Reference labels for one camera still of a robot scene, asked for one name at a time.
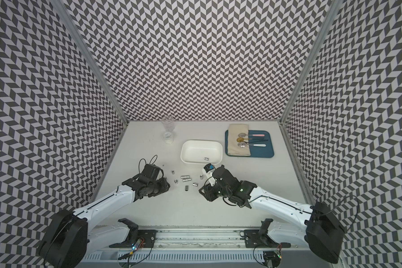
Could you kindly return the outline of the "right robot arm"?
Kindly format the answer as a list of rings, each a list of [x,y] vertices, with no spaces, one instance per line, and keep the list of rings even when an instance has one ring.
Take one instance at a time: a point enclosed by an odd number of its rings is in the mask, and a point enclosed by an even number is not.
[[[207,201],[223,198],[240,208],[259,209],[280,218],[284,223],[271,221],[266,229],[270,240],[307,246],[322,260],[338,263],[347,231],[326,203],[310,205],[290,201],[255,183],[239,181],[224,166],[207,164],[202,173],[206,181],[199,192]]]

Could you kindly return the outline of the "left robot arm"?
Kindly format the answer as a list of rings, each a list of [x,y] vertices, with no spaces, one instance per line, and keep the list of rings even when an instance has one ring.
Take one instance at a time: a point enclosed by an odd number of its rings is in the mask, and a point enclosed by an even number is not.
[[[141,173],[125,180],[112,193],[75,210],[54,214],[39,242],[36,254],[44,264],[55,268],[74,268],[86,255],[110,246],[123,246],[136,252],[147,239],[138,234],[138,225],[122,218],[115,226],[98,227],[122,207],[144,197],[155,197],[169,190],[163,170],[146,164]]]

